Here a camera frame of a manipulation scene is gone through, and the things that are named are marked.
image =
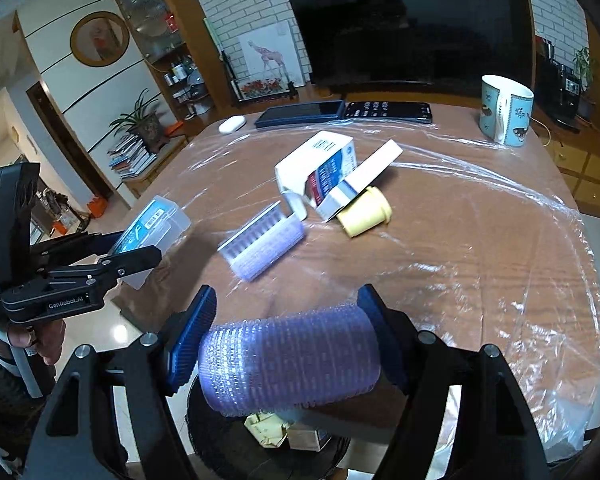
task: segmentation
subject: black stripe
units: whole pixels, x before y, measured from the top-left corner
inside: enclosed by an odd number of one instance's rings
[[[98,2],[101,2],[101,1],[103,1],[103,0],[95,0],[94,2],[89,2],[88,4],[86,4],[86,5],[83,5],[83,6],[81,6],[81,7],[78,7],[77,9],[70,10],[69,12],[66,12],[66,13],[64,13],[62,16],[58,16],[57,18],[54,18],[54,19],[52,19],[50,22],[48,22],[48,23],[45,23],[45,24],[44,24],[44,25],[42,25],[41,27],[38,27],[38,28],[37,28],[36,30],[34,30],[33,32],[30,32],[29,34],[27,34],[27,35],[25,36],[25,38],[28,38],[28,37],[29,37],[31,34],[35,34],[35,33],[36,33],[37,31],[39,31],[41,28],[45,28],[45,27],[46,27],[46,26],[47,26],[49,23],[53,23],[54,21],[56,21],[56,20],[59,20],[60,18],[64,18],[66,15],[68,15],[68,14],[71,14],[72,12],[75,12],[76,10],[80,10],[80,9],[83,9],[84,7],[88,7],[88,6],[90,6],[90,5],[97,4]]]
[[[158,92],[154,97],[158,97],[158,95],[162,95],[162,92]],[[108,137],[109,134],[105,134],[104,137],[102,137],[98,142],[96,142],[92,148],[90,148],[89,150],[87,150],[87,153],[91,153],[93,150],[95,150],[98,145],[106,138]]]
[[[43,73],[45,73],[47,70],[49,70],[51,67],[56,66],[58,63],[60,63],[63,59],[67,59],[72,53],[69,52],[66,56],[61,57],[60,59],[58,59],[58,61],[56,61],[55,63],[53,63],[53,65],[49,65],[48,67],[46,67],[42,72],[40,72],[40,75],[42,75]]]
[[[67,113],[71,108],[73,108],[75,105],[77,105],[80,101],[82,101],[85,97],[87,97],[87,95],[89,95],[90,93],[92,93],[94,90],[97,90],[98,88],[100,88],[102,85],[104,85],[104,83],[111,81],[113,78],[115,78],[116,76],[119,76],[120,74],[122,74],[125,70],[128,70],[129,68],[131,68],[132,66],[137,65],[138,63],[142,63],[144,61],[144,59],[140,59],[138,61],[136,61],[135,63],[130,64],[129,66],[127,66],[126,68],[123,68],[122,70],[120,70],[119,72],[116,72],[114,75],[112,75],[111,77],[107,77],[102,83],[99,83],[98,85],[94,86],[91,90],[89,90],[86,94],[81,95],[79,98],[77,98],[73,103],[71,103],[65,110],[62,111],[63,114]]]

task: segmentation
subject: metal screw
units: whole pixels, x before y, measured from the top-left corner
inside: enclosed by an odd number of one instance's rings
[[[83,359],[89,355],[89,352],[91,352],[91,347],[89,345],[80,345],[75,349],[75,356],[78,359]]]
[[[421,330],[418,332],[418,341],[424,345],[433,345],[436,342],[436,335],[429,330]]]
[[[496,345],[486,345],[484,347],[484,353],[489,357],[498,357],[500,355],[500,350]]]
[[[145,332],[144,334],[142,334],[142,337],[140,338],[140,344],[142,346],[155,345],[157,342],[158,342],[158,336],[155,335],[153,332]]]

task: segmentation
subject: white cable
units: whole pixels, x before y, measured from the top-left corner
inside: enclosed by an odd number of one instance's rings
[[[543,146],[548,146],[549,142],[551,142],[551,130],[549,128],[546,127],[546,125],[544,123],[541,123],[540,121],[538,121],[538,119],[536,119],[535,117],[531,117],[536,123],[540,124],[541,126],[544,126],[544,129],[547,130],[547,132],[549,133],[549,140],[546,142],[546,144],[543,144]]]

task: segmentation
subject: human hand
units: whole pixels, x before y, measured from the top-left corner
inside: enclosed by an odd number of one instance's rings
[[[16,348],[32,347],[44,359],[45,364],[51,366],[56,364],[60,358],[65,328],[64,319],[40,323],[34,326],[36,337],[34,342],[34,334],[25,327],[9,325],[7,336],[12,346]]]

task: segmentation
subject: yellow paper cup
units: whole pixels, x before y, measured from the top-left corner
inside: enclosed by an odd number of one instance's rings
[[[380,222],[388,223],[391,220],[391,206],[377,187],[369,186],[336,216],[349,238],[353,238]]]

